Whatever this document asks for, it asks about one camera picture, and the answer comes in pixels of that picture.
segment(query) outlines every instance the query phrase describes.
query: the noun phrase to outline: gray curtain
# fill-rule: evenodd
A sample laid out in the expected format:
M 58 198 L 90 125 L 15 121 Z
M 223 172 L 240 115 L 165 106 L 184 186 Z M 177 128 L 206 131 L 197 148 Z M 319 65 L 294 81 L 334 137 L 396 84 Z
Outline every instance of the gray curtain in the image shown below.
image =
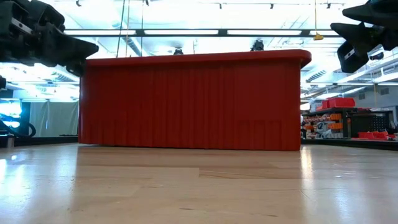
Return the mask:
M 79 103 L 31 103 L 30 122 L 36 128 L 35 137 L 58 137 L 77 134 Z

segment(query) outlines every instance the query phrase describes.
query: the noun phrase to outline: ceiling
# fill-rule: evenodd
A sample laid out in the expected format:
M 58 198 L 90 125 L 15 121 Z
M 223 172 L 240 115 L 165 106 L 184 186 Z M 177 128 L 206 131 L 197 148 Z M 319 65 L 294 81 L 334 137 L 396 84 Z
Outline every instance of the ceiling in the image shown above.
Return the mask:
M 294 35 L 289 37 L 279 37 L 278 35 L 275 37 L 270 35 L 267 37 L 244 35 L 239 37 L 127 36 L 131 39 L 134 47 L 131 44 L 126 44 L 123 40 L 119 41 L 118 35 L 116 37 L 96 35 L 101 30 L 119 30 L 120 28 L 123 30 L 315 30 L 315 25 L 317 25 L 317 29 L 330 30 L 332 22 L 357 24 L 358 22 L 345 18 L 341 11 L 347 7 L 364 4 L 366 0 L 317 0 L 317 19 L 315 19 L 314 0 L 80 0 L 79 5 L 81 6 L 77 6 L 76 0 L 44 0 L 44 2 L 51 4 L 65 16 L 66 33 L 71 30 L 84 32 L 85 36 L 79 37 L 80 39 L 99 45 L 99 52 L 90 58 L 172 55 L 176 48 L 181 48 L 184 54 L 245 52 L 250 50 L 257 39 L 261 39 L 266 50 L 304 49 L 312 53 L 313 62 L 302 70 L 302 82 L 321 84 L 302 85 L 304 100 L 325 92 L 349 91 L 358 88 L 357 86 L 344 86 L 344 89 L 341 90 L 341 86 L 330 87 L 322 83 L 370 82 L 370 79 L 382 75 L 380 72 L 377 74 L 377 71 L 373 71 L 372 77 L 369 78 L 369 73 L 365 71 L 363 75 L 344 80 L 351 74 L 339 72 L 340 65 L 336 51 L 345 40 L 338 35 L 325 37 L 318 41 L 314 41 L 312 37 L 294 37 Z M 330 32 L 320 31 L 322 35 Z M 395 52 L 386 58 L 384 61 L 372 62 L 373 64 L 369 64 L 363 70 L 395 60 Z M 9 70 L 4 69 L 7 66 L 9 67 L 6 64 L 2 65 L 3 69 L 0 70 L 0 73 L 9 73 L 9 80 L 13 80 L 13 83 L 8 86 L 9 88 L 25 92 L 21 98 L 48 98 L 49 93 L 54 93 L 54 91 L 57 93 L 53 94 L 54 98 L 59 98 L 60 93 L 63 93 L 65 98 L 78 98 L 78 95 L 76 96 L 78 78 L 74 77 L 73 79 L 73 75 L 63 68 L 46 68 L 46 73 L 49 75 L 41 77 L 38 74 L 42 73 L 44 69 L 42 66 L 19 65 L 14 69 L 14 71 L 19 71 L 19 76 L 12 78 L 16 73 L 10 73 Z

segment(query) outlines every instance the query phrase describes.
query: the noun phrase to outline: hardwood floor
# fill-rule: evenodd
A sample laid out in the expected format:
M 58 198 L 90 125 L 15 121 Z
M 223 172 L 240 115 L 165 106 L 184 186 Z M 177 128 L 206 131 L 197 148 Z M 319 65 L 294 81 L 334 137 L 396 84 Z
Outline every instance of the hardwood floor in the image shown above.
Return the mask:
M 0 223 L 396 223 L 398 153 L 0 149 Z

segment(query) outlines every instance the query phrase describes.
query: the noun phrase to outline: wooden floor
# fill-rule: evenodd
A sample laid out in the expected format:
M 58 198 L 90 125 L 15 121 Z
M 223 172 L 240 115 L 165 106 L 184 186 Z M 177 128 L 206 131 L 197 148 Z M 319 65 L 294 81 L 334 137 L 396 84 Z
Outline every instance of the wooden floor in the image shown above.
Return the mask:
M 0 151 L 0 223 L 397 223 L 398 152 Z

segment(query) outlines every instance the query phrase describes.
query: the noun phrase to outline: yellow object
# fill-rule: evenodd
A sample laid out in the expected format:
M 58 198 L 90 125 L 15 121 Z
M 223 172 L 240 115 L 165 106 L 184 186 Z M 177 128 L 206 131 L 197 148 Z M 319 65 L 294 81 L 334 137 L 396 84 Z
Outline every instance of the yellow object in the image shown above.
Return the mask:
M 313 37 L 314 40 L 323 40 L 323 36 L 318 33 L 318 27 L 317 27 L 317 0 L 314 0 L 315 4 L 315 37 Z

